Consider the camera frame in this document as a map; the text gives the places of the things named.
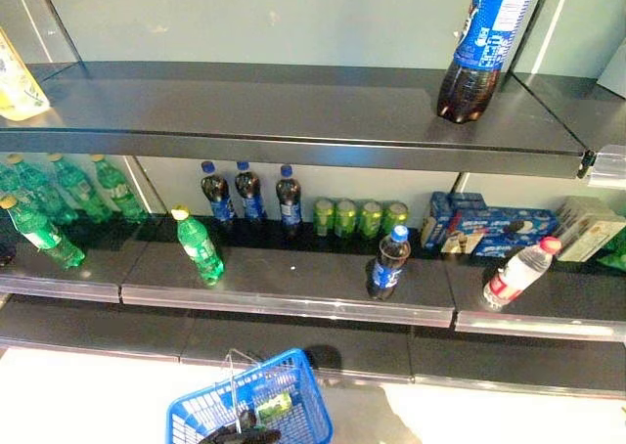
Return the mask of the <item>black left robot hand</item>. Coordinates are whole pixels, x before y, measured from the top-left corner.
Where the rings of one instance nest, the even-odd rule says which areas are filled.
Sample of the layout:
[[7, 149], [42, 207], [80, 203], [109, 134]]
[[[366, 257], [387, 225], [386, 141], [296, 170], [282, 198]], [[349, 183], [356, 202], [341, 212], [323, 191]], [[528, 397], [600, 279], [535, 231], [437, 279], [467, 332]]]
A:
[[269, 429], [258, 425], [254, 412], [246, 410], [240, 413], [234, 423], [219, 427], [200, 440], [199, 444], [277, 443], [281, 437], [282, 432], [279, 429]]

